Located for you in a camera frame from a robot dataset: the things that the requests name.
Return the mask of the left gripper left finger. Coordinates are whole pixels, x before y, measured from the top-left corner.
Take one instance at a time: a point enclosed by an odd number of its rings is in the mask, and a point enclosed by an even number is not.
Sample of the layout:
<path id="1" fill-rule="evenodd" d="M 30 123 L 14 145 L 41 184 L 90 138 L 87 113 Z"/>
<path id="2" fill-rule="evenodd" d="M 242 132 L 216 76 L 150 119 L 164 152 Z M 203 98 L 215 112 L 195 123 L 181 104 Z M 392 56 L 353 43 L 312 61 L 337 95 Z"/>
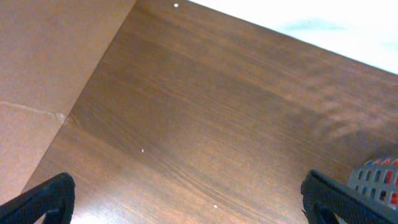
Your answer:
<path id="1" fill-rule="evenodd" d="M 1 205 L 1 224 L 35 223 L 69 224 L 75 204 L 73 177 L 60 173 Z"/>

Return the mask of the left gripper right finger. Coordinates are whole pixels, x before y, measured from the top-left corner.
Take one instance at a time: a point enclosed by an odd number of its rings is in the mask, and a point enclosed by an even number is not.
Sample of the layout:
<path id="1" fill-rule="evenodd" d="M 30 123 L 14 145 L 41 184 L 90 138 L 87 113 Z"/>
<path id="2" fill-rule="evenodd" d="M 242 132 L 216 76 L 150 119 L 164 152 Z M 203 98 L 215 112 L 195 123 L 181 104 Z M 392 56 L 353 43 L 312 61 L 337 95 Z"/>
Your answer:
<path id="1" fill-rule="evenodd" d="M 303 212 L 309 224 L 338 223 L 397 223 L 397 211 L 377 200 L 310 170 L 300 188 Z"/>

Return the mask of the grey plastic shopping basket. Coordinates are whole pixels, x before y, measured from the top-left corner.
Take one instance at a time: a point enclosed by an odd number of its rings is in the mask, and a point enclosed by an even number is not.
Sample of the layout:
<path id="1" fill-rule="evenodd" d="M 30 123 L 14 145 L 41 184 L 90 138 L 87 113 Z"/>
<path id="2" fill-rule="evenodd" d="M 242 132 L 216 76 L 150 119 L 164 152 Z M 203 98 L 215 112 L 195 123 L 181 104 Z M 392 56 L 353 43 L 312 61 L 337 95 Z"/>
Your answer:
<path id="1" fill-rule="evenodd" d="M 397 156 L 361 164 L 351 172 L 348 186 L 397 211 Z"/>

